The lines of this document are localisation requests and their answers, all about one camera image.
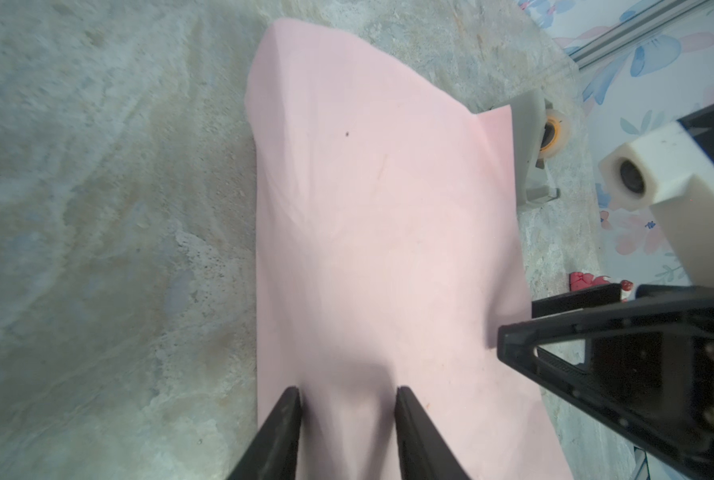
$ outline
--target pink sheet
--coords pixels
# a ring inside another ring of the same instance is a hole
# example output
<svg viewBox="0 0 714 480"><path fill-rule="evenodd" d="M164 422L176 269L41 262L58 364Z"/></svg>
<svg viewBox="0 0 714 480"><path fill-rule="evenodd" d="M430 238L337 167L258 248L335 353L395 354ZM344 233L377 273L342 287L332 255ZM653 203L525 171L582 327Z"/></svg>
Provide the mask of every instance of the pink sheet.
<svg viewBox="0 0 714 480"><path fill-rule="evenodd" d="M298 478L400 478L399 385L472 478L571 478L538 388L488 348L530 312L509 108L471 114L359 38L289 19L246 106L259 425L302 389Z"/></svg>

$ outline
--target pink paper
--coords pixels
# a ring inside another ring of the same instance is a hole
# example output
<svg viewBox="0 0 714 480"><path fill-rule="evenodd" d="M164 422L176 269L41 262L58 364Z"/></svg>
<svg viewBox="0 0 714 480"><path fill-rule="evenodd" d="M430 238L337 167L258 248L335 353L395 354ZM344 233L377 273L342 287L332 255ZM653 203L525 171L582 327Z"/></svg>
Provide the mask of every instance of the pink paper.
<svg viewBox="0 0 714 480"><path fill-rule="evenodd" d="M509 108L471 114L359 38L289 19L246 106L259 425L302 389L298 478L400 478L408 385L472 478L570 479L538 388L486 348L530 315Z"/></svg>

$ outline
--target floral wallpaper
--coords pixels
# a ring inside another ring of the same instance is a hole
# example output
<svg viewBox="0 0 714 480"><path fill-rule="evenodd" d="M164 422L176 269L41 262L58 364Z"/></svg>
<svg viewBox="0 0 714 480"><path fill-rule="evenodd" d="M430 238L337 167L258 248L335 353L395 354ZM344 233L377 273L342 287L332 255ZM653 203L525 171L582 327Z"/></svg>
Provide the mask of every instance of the floral wallpaper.
<svg viewBox="0 0 714 480"><path fill-rule="evenodd" d="M571 54L659 0L516 0Z"/></svg>
<svg viewBox="0 0 714 480"><path fill-rule="evenodd" d="M605 272L634 283L690 279L649 209L628 212L605 191L597 163L623 142L714 103L714 7L582 72Z"/></svg>

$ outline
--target marble surface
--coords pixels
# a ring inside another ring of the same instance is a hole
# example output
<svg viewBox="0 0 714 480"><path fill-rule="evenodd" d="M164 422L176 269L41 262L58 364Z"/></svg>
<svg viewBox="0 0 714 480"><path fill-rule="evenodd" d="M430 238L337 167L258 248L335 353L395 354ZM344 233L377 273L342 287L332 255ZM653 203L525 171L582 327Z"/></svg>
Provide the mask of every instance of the marble surface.
<svg viewBox="0 0 714 480"><path fill-rule="evenodd" d="M356 33L472 111L542 87L577 134L520 216L535 297L597 271L573 63L512 0L0 0L0 478L223 478L256 428L255 157L267 24ZM578 479L617 437L545 402Z"/></svg>

